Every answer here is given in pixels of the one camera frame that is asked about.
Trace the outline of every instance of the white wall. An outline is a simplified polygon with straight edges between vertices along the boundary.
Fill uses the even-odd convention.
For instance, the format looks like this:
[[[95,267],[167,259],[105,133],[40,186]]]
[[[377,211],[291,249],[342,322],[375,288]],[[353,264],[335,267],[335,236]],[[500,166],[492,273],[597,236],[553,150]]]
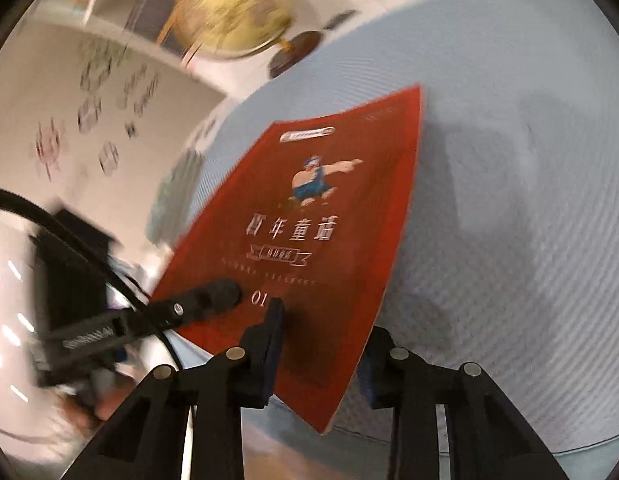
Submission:
[[[0,187],[46,208],[62,200],[115,235],[124,246],[121,256],[139,261],[160,180],[196,124],[224,96],[132,52],[119,66],[114,60],[110,76],[97,91],[85,91],[81,75],[90,55],[105,45],[105,40],[37,22],[26,23],[12,35],[0,55]],[[125,84],[143,63],[145,76],[130,93],[128,108],[121,109],[117,103],[124,97]],[[104,66],[91,71],[93,87],[102,72]],[[154,94],[138,117],[134,103],[140,102],[156,74]],[[100,99],[102,111],[96,126],[81,133],[78,108],[90,96]],[[60,152],[57,162],[49,165],[50,180],[36,154],[36,139],[38,125],[49,128],[52,118],[60,133]],[[125,124],[131,121],[138,135],[130,139]],[[99,161],[108,142],[118,153],[118,167],[110,176]],[[23,226],[15,217],[6,221]]]

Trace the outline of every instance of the orange object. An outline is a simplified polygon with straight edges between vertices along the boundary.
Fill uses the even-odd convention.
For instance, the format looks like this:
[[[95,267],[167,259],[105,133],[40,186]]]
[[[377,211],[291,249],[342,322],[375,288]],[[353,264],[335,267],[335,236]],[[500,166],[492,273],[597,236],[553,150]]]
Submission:
[[[275,393],[329,427],[381,306],[414,181],[419,87],[333,116],[273,123],[177,248],[153,300],[216,278],[234,310],[179,333],[212,353],[237,345],[271,298],[286,307]]]

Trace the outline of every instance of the book cover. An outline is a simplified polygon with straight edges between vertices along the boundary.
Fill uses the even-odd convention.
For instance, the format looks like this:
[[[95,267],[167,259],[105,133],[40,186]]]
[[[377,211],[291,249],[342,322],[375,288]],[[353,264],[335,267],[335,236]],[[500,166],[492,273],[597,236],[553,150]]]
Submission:
[[[320,433],[365,347],[393,265],[416,171],[419,87],[327,117],[273,123],[182,240],[154,300],[216,278],[243,301],[179,333],[235,346],[271,298],[286,307],[275,393]]]

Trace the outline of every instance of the bolt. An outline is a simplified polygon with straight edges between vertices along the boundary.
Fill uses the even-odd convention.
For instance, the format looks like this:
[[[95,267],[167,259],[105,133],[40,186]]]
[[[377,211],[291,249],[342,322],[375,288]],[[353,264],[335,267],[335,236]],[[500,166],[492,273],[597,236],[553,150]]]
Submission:
[[[238,361],[244,357],[244,350],[240,348],[240,346],[232,346],[232,348],[227,350],[225,355],[227,356],[227,359],[231,361]]]
[[[163,380],[172,374],[172,367],[168,365],[160,365],[154,370],[154,377],[158,380]]]
[[[394,348],[389,351],[389,356],[397,361],[404,361],[409,357],[409,351],[401,346],[394,346]]]
[[[463,366],[463,371],[468,376],[478,377],[480,375],[480,373],[483,371],[483,368],[481,368],[476,363],[465,363],[464,366]]]

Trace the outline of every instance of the light blue fabric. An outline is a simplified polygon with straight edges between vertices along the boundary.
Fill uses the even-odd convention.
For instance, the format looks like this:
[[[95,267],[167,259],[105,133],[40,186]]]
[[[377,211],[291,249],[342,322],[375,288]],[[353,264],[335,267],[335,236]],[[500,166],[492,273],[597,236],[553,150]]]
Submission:
[[[227,118],[192,216],[272,121],[417,82],[416,189],[379,324],[428,362],[479,362],[554,452],[618,435],[619,38],[591,0],[430,0],[322,46]],[[336,424],[389,436],[356,387]]]

